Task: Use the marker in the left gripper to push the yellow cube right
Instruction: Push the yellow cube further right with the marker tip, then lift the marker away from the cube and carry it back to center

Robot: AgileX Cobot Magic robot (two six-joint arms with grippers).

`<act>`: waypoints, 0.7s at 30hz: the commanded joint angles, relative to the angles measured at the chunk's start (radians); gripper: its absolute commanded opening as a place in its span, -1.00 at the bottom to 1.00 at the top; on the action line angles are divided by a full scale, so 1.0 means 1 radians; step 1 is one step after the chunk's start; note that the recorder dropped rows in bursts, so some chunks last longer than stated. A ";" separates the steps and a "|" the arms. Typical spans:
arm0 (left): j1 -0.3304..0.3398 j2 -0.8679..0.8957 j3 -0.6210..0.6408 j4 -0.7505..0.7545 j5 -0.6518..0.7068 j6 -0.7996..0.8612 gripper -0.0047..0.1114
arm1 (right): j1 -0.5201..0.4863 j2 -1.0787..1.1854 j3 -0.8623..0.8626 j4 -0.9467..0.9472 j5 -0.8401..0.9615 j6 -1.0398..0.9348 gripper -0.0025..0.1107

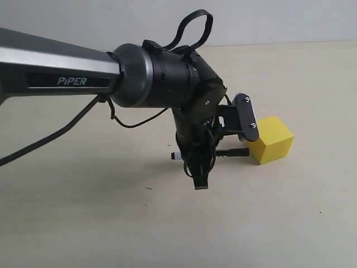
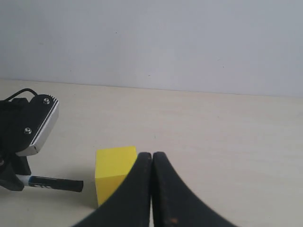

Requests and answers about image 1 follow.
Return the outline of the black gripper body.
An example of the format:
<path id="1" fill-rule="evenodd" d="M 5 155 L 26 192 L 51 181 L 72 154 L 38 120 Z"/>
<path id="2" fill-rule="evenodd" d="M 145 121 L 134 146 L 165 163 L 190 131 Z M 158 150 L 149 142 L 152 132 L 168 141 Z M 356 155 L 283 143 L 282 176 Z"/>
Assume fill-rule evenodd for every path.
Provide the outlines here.
<path id="1" fill-rule="evenodd" d="M 184 172 L 190 173 L 195 165 L 213 169 L 217 145 L 224 136 L 237 135 L 240 131 L 237 107 L 233 104 L 218 105 L 213 112 L 200 117 L 200 112 L 175 108 L 176 142 L 184 162 Z"/>

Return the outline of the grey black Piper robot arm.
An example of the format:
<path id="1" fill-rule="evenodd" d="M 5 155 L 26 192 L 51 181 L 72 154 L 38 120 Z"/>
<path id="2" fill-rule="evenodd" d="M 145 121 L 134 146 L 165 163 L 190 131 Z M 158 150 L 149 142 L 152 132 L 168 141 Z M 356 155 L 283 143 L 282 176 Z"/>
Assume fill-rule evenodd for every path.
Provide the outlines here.
<path id="1" fill-rule="evenodd" d="M 1 100 L 38 95 L 94 95 L 65 127 L 1 159 L 5 165 L 60 137 L 99 102 L 126 108 L 170 109 L 184 171 L 207 189 L 216 147 L 242 131 L 238 109 L 222 106 L 223 80 L 194 46 L 162 48 L 146 40 L 98 51 L 1 29 Z"/>

